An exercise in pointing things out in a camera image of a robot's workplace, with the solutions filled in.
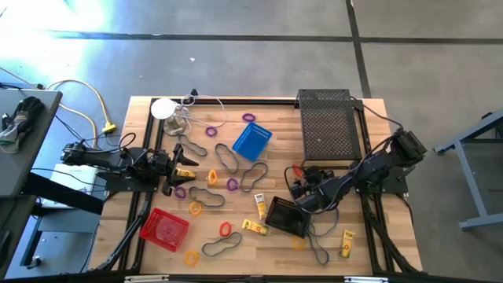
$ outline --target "wooden tabletop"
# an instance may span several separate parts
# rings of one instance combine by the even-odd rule
[[[138,138],[131,146],[141,147],[142,137],[145,134],[145,125],[149,115],[149,106],[152,97],[132,97],[124,123],[123,134],[136,133]],[[374,111],[385,116],[386,109],[382,99],[365,99],[366,105]],[[194,105],[190,107],[192,117],[202,119],[211,124],[222,121],[222,108],[220,105]],[[240,190],[229,192],[226,182],[229,177],[241,179],[243,172],[252,167],[252,162],[236,154],[239,161],[239,170],[235,175],[229,174],[218,162],[215,155],[215,145],[219,142],[232,148],[243,129],[247,126],[241,117],[250,112],[258,116],[257,123],[273,133],[267,147],[260,155],[257,162],[265,162],[269,167],[267,176],[257,183],[250,193]],[[208,188],[214,193],[220,193],[226,198],[226,203],[220,208],[203,208],[200,215],[189,213],[189,198],[180,200],[177,197],[165,197],[159,190],[154,194],[152,208],[159,208],[185,219],[190,223],[189,231],[177,252],[169,252],[151,242],[145,243],[145,252],[141,265],[142,274],[288,274],[288,275],[368,275],[371,274],[369,250],[365,238],[362,206],[359,197],[351,191],[340,202],[340,219],[337,227],[327,236],[318,240],[318,243],[330,254],[330,262],[326,266],[319,265],[314,253],[308,245],[302,251],[292,248],[290,234],[270,227],[267,236],[261,236],[249,230],[242,230],[244,219],[260,222],[259,213],[255,204],[254,195],[264,193],[269,205],[274,196],[290,200],[285,179],[284,169],[292,164],[300,164],[303,158],[303,142],[300,129],[299,110],[287,105],[228,105],[226,106],[227,120],[224,126],[218,128],[215,138],[209,138],[204,126],[192,122],[192,130],[188,134],[192,142],[205,147],[208,151],[206,157],[199,157],[189,150],[184,154],[200,164],[199,167],[183,167],[196,172],[196,181],[188,182],[183,186],[198,186]],[[378,118],[369,111],[365,111],[371,146],[374,146],[390,135],[388,122]],[[155,120],[152,130],[150,147],[154,146],[156,128],[159,121]],[[167,135],[163,136],[162,149],[171,152],[177,139]],[[224,161],[232,164],[228,154],[222,154]],[[215,169],[218,182],[214,186],[207,183],[207,175]],[[257,168],[247,175],[244,187],[249,188],[253,179],[263,173]],[[293,173],[288,174],[293,180]],[[109,253],[123,236],[127,213],[130,206],[131,193],[117,193],[107,201],[101,216],[100,226],[97,231],[94,249],[90,259],[90,268],[104,262]],[[395,242],[401,253],[410,263],[421,270],[419,252],[407,207],[395,195],[383,196],[384,212],[387,229],[391,239]],[[324,233],[333,224],[335,212],[326,212],[313,217],[317,233]],[[242,233],[243,239],[239,246],[226,250],[216,257],[203,255],[201,247],[204,243],[213,242],[220,238],[218,228],[222,222],[231,222],[233,231]],[[351,256],[345,259],[339,256],[343,231],[345,229],[356,233]],[[382,244],[376,235],[376,246],[381,266],[384,266]],[[137,236],[132,240],[130,249],[130,263],[134,258]],[[200,253],[199,262],[195,266],[186,266],[184,256],[188,251]]]

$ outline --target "red plastic basket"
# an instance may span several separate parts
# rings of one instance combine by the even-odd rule
[[[154,208],[147,223],[141,228],[140,237],[176,252],[188,229],[189,223],[184,219]]]

